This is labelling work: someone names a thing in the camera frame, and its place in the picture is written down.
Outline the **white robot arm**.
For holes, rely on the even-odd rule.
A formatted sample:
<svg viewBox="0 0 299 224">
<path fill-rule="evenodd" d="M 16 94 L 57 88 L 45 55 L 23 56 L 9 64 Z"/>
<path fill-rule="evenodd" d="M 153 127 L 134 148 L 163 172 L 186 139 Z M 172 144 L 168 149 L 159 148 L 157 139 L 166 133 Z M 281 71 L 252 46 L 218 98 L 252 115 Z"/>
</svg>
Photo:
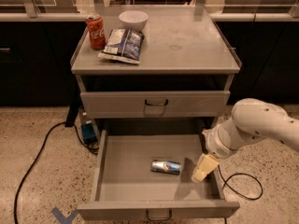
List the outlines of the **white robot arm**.
<svg viewBox="0 0 299 224">
<path fill-rule="evenodd" d="M 204 130 L 207 154 L 203 153 L 192 173 L 192 181 L 203 181 L 220 164 L 220 159 L 234 155 L 241 147 L 264 138 L 299 151 L 299 120 L 291 118 L 280 106 L 257 99 L 242 99 L 232 108 L 231 117 Z"/>
</svg>

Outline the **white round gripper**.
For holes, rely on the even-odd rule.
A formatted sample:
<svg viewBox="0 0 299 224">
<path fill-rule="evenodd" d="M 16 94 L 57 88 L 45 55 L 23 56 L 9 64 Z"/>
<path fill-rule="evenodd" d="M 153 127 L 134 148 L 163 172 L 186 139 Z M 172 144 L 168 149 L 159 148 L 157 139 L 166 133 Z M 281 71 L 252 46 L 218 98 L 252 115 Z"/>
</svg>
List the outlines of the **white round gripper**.
<svg viewBox="0 0 299 224">
<path fill-rule="evenodd" d="M 209 154 L 202 154 L 193 170 L 192 181 L 195 183 L 203 181 L 219 166 L 218 159 L 227 159 L 237 152 L 234 126 L 218 124 L 212 129 L 203 130 L 203 135 Z"/>
</svg>

